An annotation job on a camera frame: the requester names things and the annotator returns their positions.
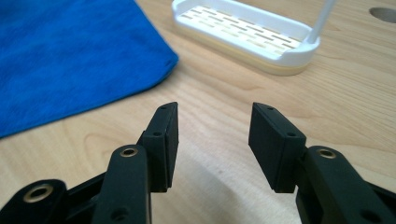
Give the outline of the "white slotted drain rack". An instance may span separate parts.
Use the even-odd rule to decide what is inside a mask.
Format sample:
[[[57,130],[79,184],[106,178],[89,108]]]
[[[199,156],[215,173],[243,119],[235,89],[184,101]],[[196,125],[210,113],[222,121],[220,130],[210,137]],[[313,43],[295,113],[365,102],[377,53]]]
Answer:
[[[180,32],[236,60],[278,76],[305,70],[336,0],[326,0],[315,25],[235,0],[174,0]]]

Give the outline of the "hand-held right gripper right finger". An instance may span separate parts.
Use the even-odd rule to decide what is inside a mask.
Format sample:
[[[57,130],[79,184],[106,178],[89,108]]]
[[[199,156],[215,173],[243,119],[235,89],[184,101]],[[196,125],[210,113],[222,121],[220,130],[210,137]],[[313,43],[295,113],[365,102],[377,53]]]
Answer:
[[[295,193],[303,224],[396,224],[396,194],[362,179],[346,157],[306,137],[272,106],[252,105],[248,145],[276,193]]]

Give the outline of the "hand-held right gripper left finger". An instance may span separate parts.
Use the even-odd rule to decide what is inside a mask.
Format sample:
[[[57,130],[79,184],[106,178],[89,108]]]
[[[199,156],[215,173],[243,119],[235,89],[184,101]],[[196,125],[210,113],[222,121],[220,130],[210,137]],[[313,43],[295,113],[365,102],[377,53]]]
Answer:
[[[151,194],[172,187],[178,147],[177,103],[161,105],[134,145],[116,149],[92,224],[151,224]]]

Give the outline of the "blue cloth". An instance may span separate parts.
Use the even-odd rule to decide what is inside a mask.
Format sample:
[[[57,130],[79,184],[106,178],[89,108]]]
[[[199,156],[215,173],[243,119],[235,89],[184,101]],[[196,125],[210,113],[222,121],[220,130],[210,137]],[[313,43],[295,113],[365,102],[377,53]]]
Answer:
[[[135,0],[0,0],[0,138],[148,90],[177,61]]]

